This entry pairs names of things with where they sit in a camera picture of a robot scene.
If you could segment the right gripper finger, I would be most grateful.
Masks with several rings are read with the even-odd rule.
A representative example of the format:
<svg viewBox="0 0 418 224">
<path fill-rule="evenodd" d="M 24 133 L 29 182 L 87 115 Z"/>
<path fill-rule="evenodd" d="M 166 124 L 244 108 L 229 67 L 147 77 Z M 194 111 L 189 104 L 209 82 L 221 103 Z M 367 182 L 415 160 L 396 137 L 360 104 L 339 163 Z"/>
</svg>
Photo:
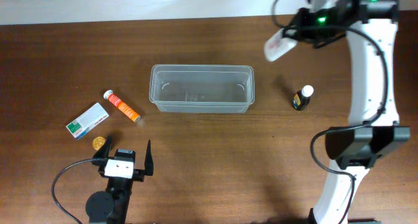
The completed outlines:
<svg viewBox="0 0 418 224">
<path fill-rule="evenodd" d="M 340 40 L 340 39 L 345 38 L 345 37 L 346 37 L 346 34 L 345 33 L 341 33 L 339 35 L 336 35 L 336 36 L 333 36 L 333 37 L 329 37 L 329 38 L 320 40 L 319 42 L 317 42 L 317 43 L 315 43 L 313 45 L 313 48 L 314 49 L 323 48 L 323 47 L 325 47 L 325 46 L 327 46 L 329 44 L 332 44 L 332 43 L 336 42 L 337 40 Z"/>
<path fill-rule="evenodd" d="M 313 40 L 314 38 L 312 37 L 312 34 L 309 31 L 303 31 L 301 29 L 296 29 L 295 27 L 292 29 L 285 28 L 282 31 L 282 37 L 295 40 L 297 42 L 305 42 L 305 43 L 314 42 Z"/>
</svg>

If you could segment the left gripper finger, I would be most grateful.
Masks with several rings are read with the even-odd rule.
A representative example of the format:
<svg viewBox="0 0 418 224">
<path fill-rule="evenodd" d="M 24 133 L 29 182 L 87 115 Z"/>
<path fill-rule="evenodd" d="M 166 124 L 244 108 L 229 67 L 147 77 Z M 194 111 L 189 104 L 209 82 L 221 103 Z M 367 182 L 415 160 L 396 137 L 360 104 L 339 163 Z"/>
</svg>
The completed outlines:
<svg viewBox="0 0 418 224">
<path fill-rule="evenodd" d="M 101 144 L 100 148 L 95 152 L 91 162 L 93 165 L 106 165 L 108 154 L 112 148 L 112 137 L 108 136 Z"/>
<path fill-rule="evenodd" d="M 146 156 L 144 160 L 144 169 L 138 171 L 140 176 L 153 176 L 153 157 L 152 157 L 152 143 L 151 140 L 148 141 L 146 148 Z"/>
</svg>

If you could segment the gold foil coin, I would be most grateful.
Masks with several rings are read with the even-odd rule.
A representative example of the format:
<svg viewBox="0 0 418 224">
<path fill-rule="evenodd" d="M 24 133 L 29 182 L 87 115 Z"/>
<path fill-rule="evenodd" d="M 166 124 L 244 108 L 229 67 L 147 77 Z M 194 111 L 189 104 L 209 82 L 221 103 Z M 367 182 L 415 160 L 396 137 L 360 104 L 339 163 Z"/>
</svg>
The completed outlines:
<svg viewBox="0 0 418 224">
<path fill-rule="evenodd" d="M 92 146 L 93 148 L 98 151 L 106 142 L 106 138 L 102 136 L 98 136 L 93 139 Z"/>
</svg>

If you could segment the white spray bottle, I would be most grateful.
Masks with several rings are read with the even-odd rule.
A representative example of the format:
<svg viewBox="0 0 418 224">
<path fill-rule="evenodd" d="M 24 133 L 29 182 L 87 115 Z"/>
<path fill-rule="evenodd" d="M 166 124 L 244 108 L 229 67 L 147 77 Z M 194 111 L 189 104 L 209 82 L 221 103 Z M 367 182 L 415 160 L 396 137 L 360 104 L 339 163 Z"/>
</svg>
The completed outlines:
<svg viewBox="0 0 418 224">
<path fill-rule="evenodd" d="M 283 29 L 272 35 L 264 45 L 266 60 L 273 62 L 297 45 L 297 41 L 283 37 Z"/>
</svg>

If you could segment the white green medicine box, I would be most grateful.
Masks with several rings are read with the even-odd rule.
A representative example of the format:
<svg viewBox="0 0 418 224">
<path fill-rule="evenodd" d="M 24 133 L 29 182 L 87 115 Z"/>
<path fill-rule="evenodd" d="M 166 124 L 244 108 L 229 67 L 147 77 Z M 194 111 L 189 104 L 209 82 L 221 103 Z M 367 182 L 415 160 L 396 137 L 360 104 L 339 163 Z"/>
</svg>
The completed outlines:
<svg viewBox="0 0 418 224">
<path fill-rule="evenodd" d="M 95 103 L 68 123 L 66 128 L 75 139 L 79 140 L 108 117 L 107 111 L 99 103 Z"/>
</svg>

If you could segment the orange tablet tube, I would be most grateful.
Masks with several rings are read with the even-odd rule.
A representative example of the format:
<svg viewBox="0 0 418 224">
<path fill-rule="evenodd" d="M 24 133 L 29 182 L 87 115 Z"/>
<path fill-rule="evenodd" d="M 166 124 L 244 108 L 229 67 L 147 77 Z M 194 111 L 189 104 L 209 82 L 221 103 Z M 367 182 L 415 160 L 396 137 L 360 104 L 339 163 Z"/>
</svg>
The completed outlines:
<svg viewBox="0 0 418 224">
<path fill-rule="evenodd" d="M 131 121 L 138 122 L 140 114 L 134 111 L 127 103 L 123 102 L 111 89 L 105 91 L 103 97 L 111 102 L 119 111 L 126 115 Z"/>
</svg>

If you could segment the dark dropper bottle white cap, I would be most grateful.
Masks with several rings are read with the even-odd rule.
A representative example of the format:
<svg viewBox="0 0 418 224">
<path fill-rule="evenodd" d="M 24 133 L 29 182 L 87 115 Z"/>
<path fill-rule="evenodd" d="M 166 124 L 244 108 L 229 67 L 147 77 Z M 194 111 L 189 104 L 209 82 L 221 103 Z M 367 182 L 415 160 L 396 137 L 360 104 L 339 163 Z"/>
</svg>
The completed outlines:
<svg viewBox="0 0 418 224">
<path fill-rule="evenodd" d="M 293 97 L 293 107 L 295 110 L 302 111 L 310 102 L 310 97 L 314 93 L 314 88 L 311 85 L 304 86 Z"/>
</svg>

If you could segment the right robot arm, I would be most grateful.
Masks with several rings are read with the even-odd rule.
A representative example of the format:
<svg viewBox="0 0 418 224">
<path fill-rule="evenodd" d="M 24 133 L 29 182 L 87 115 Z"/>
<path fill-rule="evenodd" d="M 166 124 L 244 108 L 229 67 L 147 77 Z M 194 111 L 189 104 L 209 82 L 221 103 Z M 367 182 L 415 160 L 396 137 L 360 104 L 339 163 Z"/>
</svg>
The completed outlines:
<svg viewBox="0 0 418 224">
<path fill-rule="evenodd" d="M 282 37 L 322 48 L 345 38 L 351 56 L 351 108 L 345 127 L 320 132 L 329 164 L 308 223 L 347 223 L 355 193 L 378 159 L 410 139 L 393 90 L 398 0 L 308 0 Z"/>
</svg>

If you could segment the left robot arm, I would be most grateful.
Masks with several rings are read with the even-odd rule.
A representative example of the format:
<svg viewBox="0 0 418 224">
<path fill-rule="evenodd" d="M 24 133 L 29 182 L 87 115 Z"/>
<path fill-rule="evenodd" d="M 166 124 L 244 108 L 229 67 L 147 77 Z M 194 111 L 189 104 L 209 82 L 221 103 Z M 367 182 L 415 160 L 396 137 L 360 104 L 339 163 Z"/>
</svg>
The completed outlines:
<svg viewBox="0 0 418 224">
<path fill-rule="evenodd" d="M 101 177 L 106 178 L 107 187 L 92 194 L 86 202 L 86 214 L 94 224 L 125 223 L 129 200 L 134 182 L 143 182 L 153 175 L 152 144 L 148 142 L 144 168 L 135 168 L 136 153 L 118 149 L 113 157 L 108 154 L 112 138 L 108 137 L 93 156 L 92 164 L 98 166 Z"/>
</svg>

